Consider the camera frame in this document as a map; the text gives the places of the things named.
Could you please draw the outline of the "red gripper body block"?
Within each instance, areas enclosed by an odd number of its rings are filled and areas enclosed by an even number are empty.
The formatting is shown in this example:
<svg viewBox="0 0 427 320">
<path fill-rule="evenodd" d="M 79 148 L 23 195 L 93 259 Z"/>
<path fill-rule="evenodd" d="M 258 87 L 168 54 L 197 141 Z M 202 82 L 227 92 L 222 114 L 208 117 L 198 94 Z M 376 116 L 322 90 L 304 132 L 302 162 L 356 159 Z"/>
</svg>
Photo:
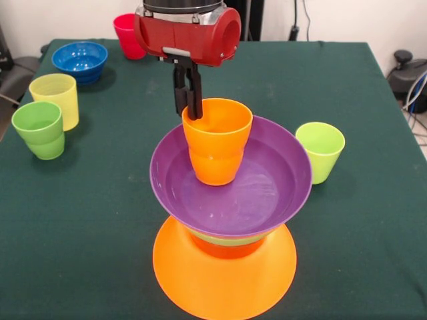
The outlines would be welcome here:
<svg viewBox="0 0 427 320">
<path fill-rule="evenodd" d="M 241 35 L 241 19 L 234 8 L 218 7 L 199 15 L 194 23 L 191 15 L 135 14 L 133 28 L 137 42 L 149 54 L 189 57 L 194 63 L 216 67 L 233 59 Z"/>
</svg>

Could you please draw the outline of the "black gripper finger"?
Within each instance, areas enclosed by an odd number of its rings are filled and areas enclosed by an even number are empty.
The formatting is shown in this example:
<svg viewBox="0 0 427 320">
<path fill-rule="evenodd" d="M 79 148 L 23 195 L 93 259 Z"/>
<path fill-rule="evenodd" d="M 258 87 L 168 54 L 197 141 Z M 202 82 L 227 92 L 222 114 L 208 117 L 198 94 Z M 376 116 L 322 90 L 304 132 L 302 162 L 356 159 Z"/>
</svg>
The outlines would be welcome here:
<svg viewBox="0 0 427 320">
<path fill-rule="evenodd" d="M 187 85 L 185 83 L 186 68 L 175 64 L 173 70 L 173 86 L 175 97 L 175 108 L 178 115 L 187 107 Z"/>
<path fill-rule="evenodd" d="M 189 90 L 187 92 L 188 116 L 191 120 L 203 117 L 201 76 L 198 72 L 197 64 L 192 63 L 187 70 Z"/>
</svg>

